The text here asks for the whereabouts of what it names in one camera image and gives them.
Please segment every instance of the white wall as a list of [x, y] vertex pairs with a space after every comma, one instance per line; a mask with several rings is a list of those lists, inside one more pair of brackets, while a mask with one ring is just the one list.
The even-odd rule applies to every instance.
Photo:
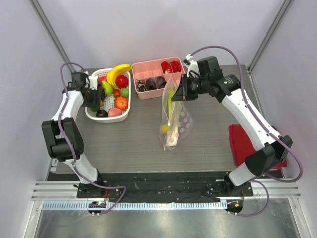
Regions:
[[[304, 166], [298, 182], [317, 234], [317, 1], [294, 1], [254, 70], [265, 117], [293, 139]], [[298, 167], [288, 160], [287, 173]]]
[[[283, 0], [40, 0], [71, 61], [111, 67], [206, 45], [250, 64]], [[221, 64], [234, 64], [214, 50]], [[209, 56], [206, 51], [200, 56]]]
[[1, 1], [0, 52], [0, 237], [17, 238], [48, 171], [41, 124], [61, 102], [62, 60], [25, 0]]

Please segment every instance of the plastic bag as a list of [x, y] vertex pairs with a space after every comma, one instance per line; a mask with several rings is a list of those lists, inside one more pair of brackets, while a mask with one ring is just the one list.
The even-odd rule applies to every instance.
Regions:
[[171, 97], [178, 85], [171, 77], [165, 85], [162, 97], [162, 122], [159, 139], [164, 150], [172, 150], [188, 135], [193, 119], [183, 102], [172, 102]]

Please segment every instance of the yellow banana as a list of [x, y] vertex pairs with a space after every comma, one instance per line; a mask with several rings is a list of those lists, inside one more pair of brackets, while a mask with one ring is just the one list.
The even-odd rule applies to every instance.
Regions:
[[120, 89], [116, 84], [115, 84], [115, 80], [117, 79], [117, 77], [122, 74], [123, 72], [126, 71], [130, 71], [132, 69], [132, 65], [130, 64], [120, 64], [114, 68], [112, 68], [112, 70], [110, 70], [110, 72], [107, 75], [107, 81], [109, 84], [112, 85], [112, 87], [114, 89]]

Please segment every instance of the white basket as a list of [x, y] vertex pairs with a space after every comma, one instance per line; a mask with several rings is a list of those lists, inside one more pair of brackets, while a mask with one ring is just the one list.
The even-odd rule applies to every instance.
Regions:
[[[112, 68], [103, 68], [103, 69], [99, 69], [97, 71], [95, 71], [92, 75], [97, 75], [99, 77], [101, 76], [106, 76], [110, 70]], [[96, 117], [96, 112], [92, 112], [89, 108], [85, 108], [85, 112], [87, 117], [89, 117], [91, 120], [95, 120], [96, 122], [99, 123], [112, 123], [112, 122], [119, 122], [119, 121], [123, 121], [124, 119], [126, 119], [128, 117], [128, 113], [130, 111], [130, 107], [131, 107], [131, 76], [129, 72], [124, 72], [121, 75], [126, 76], [129, 79], [129, 105], [128, 105], [128, 109], [123, 111], [122, 115], [117, 116], [117, 117], [111, 117], [111, 118], [97, 118]], [[102, 107], [100, 107], [100, 109], [104, 109], [105, 111], [109, 111], [110, 108], [114, 107], [114, 95], [111, 94], [110, 96], [106, 96], [105, 100], [104, 100], [104, 105]]]

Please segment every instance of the pink container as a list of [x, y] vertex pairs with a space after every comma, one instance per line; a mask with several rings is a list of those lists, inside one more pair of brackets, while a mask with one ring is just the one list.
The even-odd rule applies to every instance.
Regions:
[[[162, 66], [161, 66], [161, 64], [164, 61], [168, 62], [169, 64], [172, 61], [179, 62], [181, 66], [181, 71], [164, 74]], [[170, 57], [165, 59], [139, 62], [139, 63], [134, 63], [132, 66], [133, 66], [132, 74], [133, 74], [133, 80], [134, 80], [134, 88], [138, 94], [139, 99], [141, 100], [161, 97], [163, 95], [164, 88], [140, 92], [137, 87], [137, 81], [141, 80], [142, 82], [146, 83], [148, 79], [152, 78], [156, 82], [157, 77], [161, 76], [161, 77], [164, 77], [166, 82], [172, 77], [175, 79], [177, 84], [179, 84], [181, 75], [185, 73], [184, 67], [182, 65], [182, 61], [180, 60], [179, 57]]]

